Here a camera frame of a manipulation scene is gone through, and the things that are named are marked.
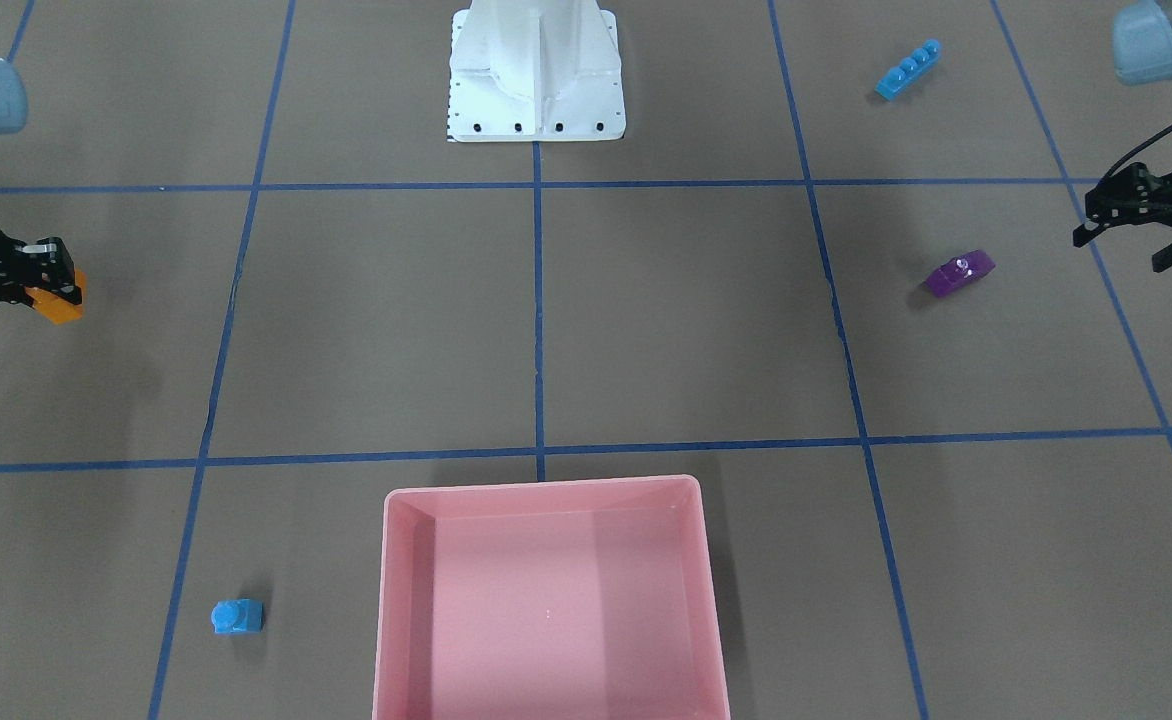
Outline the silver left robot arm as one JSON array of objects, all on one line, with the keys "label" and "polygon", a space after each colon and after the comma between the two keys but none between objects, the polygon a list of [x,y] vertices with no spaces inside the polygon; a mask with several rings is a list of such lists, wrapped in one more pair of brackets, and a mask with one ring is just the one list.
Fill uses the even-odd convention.
[{"label": "silver left robot arm", "polygon": [[[1122,84],[1172,79],[1172,1],[1134,1],[1112,23],[1112,57]],[[1102,233],[1126,225],[1172,227],[1172,170],[1157,176],[1136,159],[1172,133],[1172,124],[1116,159],[1084,197],[1084,220],[1072,231],[1072,246],[1084,249]],[[1172,269],[1172,242],[1150,258],[1150,269]]]}]

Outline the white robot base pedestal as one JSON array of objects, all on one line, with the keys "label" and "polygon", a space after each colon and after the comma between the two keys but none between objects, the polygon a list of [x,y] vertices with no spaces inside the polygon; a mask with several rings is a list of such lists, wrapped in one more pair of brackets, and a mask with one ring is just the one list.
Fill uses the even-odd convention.
[{"label": "white robot base pedestal", "polygon": [[621,38],[595,1],[472,1],[450,23],[447,140],[624,138]]}]

